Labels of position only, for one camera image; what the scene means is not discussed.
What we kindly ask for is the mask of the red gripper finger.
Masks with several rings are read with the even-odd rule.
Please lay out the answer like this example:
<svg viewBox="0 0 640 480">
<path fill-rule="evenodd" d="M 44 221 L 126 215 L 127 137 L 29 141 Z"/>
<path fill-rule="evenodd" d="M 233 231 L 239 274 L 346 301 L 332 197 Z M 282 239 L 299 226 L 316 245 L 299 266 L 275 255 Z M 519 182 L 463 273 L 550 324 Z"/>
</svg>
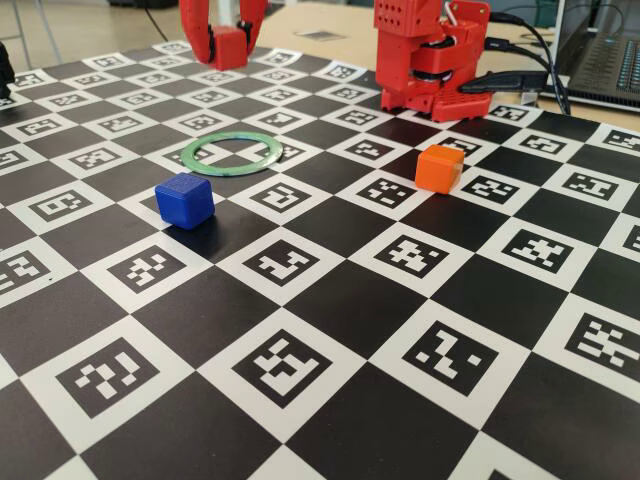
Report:
<svg viewBox="0 0 640 480">
<path fill-rule="evenodd" d="M 250 55 L 257 42 L 262 22 L 265 18 L 267 0 L 240 0 L 240 16 L 236 26 L 245 36 L 247 54 Z"/>
<path fill-rule="evenodd" d="M 181 24 L 196 59 L 210 64 L 215 57 L 214 35 L 209 23 L 208 0 L 180 0 Z"/>
</svg>

